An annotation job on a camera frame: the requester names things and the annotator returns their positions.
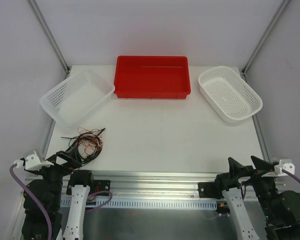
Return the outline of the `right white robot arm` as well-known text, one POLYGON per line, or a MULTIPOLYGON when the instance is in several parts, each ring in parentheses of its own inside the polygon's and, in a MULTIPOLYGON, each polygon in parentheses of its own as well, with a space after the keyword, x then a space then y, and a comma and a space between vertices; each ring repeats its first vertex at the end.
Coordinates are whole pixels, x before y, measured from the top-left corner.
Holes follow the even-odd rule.
POLYGON ((233 218, 239 240, 258 240, 244 206, 244 187, 252 186, 266 221, 269 240, 300 240, 300 193, 293 190, 278 192, 275 178, 289 176, 300 184, 295 165, 287 159, 267 162, 252 156, 253 165, 244 166, 228 158, 229 172, 218 174, 214 191, 224 198, 233 218))

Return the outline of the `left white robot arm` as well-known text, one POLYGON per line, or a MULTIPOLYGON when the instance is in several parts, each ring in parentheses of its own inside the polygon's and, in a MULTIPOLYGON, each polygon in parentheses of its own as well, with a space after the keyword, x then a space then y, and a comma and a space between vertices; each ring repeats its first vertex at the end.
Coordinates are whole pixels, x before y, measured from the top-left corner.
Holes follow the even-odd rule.
POLYGON ((81 240, 88 195, 95 189, 93 174, 81 170, 79 150, 73 147, 44 159, 37 151, 24 157, 25 171, 42 178, 24 189, 25 219, 21 233, 25 240, 81 240), (70 176, 66 193, 71 196, 67 223, 62 229, 60 213, 63 178, 70 176))

